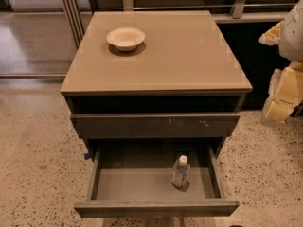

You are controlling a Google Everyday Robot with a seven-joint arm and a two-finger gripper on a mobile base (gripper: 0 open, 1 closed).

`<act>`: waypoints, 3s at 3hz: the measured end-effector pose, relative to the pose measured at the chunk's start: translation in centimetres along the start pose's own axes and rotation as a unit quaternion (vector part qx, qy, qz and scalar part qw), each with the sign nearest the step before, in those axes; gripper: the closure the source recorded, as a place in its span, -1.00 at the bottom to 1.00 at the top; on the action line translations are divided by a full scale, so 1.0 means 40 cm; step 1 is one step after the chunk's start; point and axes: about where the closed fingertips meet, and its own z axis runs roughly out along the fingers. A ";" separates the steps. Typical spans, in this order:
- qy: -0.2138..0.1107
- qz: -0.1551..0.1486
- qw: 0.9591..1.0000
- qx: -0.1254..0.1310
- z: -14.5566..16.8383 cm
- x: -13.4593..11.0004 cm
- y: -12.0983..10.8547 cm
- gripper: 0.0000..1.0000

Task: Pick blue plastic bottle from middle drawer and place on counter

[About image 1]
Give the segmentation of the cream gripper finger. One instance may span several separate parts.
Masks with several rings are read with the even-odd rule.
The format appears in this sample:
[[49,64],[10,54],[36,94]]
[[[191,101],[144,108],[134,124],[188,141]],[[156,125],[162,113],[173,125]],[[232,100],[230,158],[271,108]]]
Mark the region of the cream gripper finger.
[[292,61],[283,70],[275,69],[264,104],[264,117],[284,122],[303,101],[303,63]]
[[272,28],[270,28],[269,30],[267,30],[265,33],[263,33],[260,38],[258,39],[258,41],[261,44],[265,44],[265,45],[279,45],[279,41],[280,41],[280,30],[281,27],[283,25],[283,22],[280,21],[278,22],[276,25],[274,25]]

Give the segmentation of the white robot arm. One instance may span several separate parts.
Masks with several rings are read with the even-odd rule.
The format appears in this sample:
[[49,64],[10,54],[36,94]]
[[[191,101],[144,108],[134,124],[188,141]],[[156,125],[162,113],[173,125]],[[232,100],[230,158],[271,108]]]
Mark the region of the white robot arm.
[[280,56],[291,62],[283,70],[274,70],[262,109],[261,122],[276,127],[303,101],[303,0],[283,21],[262,34],[259,42],[277,45]]

